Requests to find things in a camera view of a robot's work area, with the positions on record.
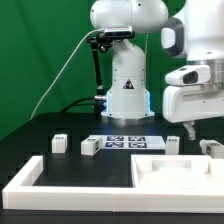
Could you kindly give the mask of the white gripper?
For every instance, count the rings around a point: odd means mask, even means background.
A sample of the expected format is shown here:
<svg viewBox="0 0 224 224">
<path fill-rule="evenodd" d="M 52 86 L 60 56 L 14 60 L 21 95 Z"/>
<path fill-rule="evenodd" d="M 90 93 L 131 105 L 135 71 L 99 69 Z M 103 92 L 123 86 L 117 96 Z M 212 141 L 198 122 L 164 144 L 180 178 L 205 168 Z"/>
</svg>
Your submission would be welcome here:
<svg viewBox="0 0 224 224">
<path fill-rule="evenodd" d="M 194 120 L 224 116 L 224 90 L 212 86 L 168 86 L 163 94 L 163 116 L 184 122 L 190 140 L 196 139 Z"/>
</svg>

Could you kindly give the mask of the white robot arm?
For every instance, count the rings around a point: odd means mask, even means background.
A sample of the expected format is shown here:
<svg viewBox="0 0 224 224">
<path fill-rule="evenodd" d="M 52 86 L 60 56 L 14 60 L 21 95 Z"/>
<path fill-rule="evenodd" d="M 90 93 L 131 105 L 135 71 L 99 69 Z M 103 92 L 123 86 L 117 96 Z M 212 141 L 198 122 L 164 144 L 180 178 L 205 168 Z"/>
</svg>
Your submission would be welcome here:
<svg viewBox="0 0 224 224">
<path fill-rule="evenodd" d="M 101 31 L 99 50 L 113 53 L 104 120 L 127 125 L 154 116 L 145 88 L 145 53 L 129 40 L 156 31 L 168 55 L 186 59 L 165 76 L 164 118 L 183 123 L 194 139 L 196 120 L 224 116 L 224 0 L 186 0 L 172 17 L 163 0 L 96 0 L 90 20 Z"/>
</svg>

